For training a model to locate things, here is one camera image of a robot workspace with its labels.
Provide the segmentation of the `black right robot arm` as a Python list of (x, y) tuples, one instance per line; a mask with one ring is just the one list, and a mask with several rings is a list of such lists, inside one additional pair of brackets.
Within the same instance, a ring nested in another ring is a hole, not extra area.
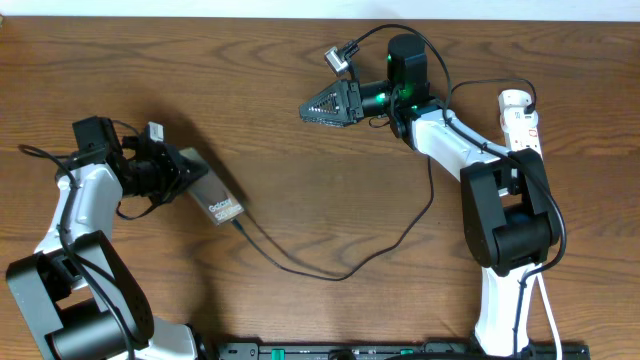
[(531, 290), (563, 258), (567, 230), (553, 198), (536, 135), (536, 94), (517, 89), (499, 96), (505, 145), (466, 126), (446, 97), (432, 94), (427, 75), (435, 46), (407, 28), (388, 42), (387, 77), (361, 83), (354, 55), (359, 42), (332, 47), (325, 60), (336, 81), (303, 103), (305, 122), (334, 127), (385, 116), (394, 135), (438, 162), (460, 184), (466, 244), (482, 268), (481, 310), (474, 339), (482, 355), (526, 359)]

